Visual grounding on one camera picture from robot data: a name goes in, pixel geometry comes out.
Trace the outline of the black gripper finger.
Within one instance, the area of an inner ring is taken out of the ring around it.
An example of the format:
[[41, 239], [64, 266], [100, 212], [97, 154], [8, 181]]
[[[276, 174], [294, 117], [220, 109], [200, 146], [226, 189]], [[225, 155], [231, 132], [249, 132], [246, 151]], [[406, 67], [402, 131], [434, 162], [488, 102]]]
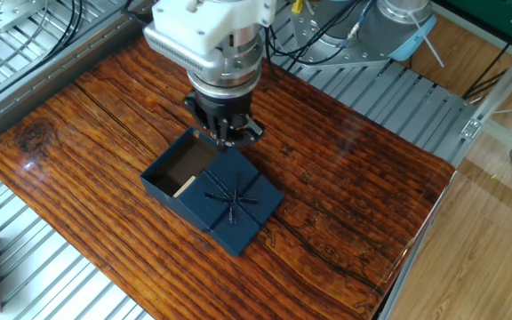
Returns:
[[228, 135], [230, 126], [226, 117], [210, 117], [209, 128], [212, 137], [217, 143], [218, 150], [228, 150], [235, 146], [235, 143]]
[[246, 117], [246, 123], [234, 130], [235, 146], [247, 146], [258, 142], [265, 133], [265, 126], [251, 116]]

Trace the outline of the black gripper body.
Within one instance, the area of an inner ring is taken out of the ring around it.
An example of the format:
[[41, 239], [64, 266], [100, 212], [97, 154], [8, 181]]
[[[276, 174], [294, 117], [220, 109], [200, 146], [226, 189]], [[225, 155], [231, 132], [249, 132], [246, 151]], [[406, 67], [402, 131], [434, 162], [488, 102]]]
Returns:
[[235, 98], [214, 98], [198, 91], [190, 92], [183, 101], [185, 109], [205, 129], [210, 127], [209, 119], [214, 124], [227, 120], [227, 124], [240, 128], [248, 124], [252, 116], [252, 93]]

